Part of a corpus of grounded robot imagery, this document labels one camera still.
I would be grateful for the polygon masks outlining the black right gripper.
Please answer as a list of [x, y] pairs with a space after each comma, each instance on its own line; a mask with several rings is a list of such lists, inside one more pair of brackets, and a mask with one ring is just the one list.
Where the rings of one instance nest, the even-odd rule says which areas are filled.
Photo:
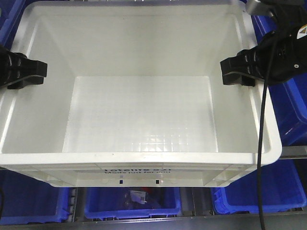
[[284, 83], [307, 71], [307, 25], [293, 28], [281, 37], [267, 33], [257, 49], [244, 49], [220, 62], [224, 85], [255, 86], [248, 77], [265, 77], [273, 56], [269, 83]]

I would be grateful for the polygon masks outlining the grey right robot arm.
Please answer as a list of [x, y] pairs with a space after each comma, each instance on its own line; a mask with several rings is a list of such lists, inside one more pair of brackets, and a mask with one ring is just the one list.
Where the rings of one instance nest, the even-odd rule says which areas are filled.
[[249, 0], [250, 15], [272, 18], [276, 28], [251, 49], [221, 61], [224, 85], [284, 83], [307, 71], [307, 10], [302, 0]]

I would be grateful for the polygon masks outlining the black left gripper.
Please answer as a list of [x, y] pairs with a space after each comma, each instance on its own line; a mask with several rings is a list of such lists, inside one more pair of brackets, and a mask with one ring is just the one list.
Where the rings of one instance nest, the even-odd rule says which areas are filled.
[[22, 53], [9, 53], [0, 45], [0, 87], [19, 90], [29, 85], [44, 83], [47, 63], [31, 60]]

